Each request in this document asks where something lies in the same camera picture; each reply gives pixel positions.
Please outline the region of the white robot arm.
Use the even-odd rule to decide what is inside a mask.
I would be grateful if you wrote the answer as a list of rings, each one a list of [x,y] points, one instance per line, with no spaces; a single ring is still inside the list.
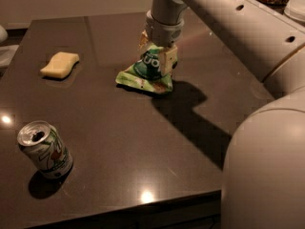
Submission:
[[[152,0],[148,39],[163,47],[176,42],[185,9],[272,97],[229,144],[221,229],[305,229],[305,29],[255,0]]]

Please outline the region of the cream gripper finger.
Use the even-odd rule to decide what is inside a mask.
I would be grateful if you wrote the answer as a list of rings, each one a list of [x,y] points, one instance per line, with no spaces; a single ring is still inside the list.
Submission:
[[[142,31],[140,40],[139,40],[138,51],[143,52],[145,50],[145,47],[147,46],[148,42],[149,42],[149,38],[148,38],[146,31]]]
[[[160,71],[166,75],[173,70],[173,65],[177,62],[177,47],[164,48],[159,54]]]

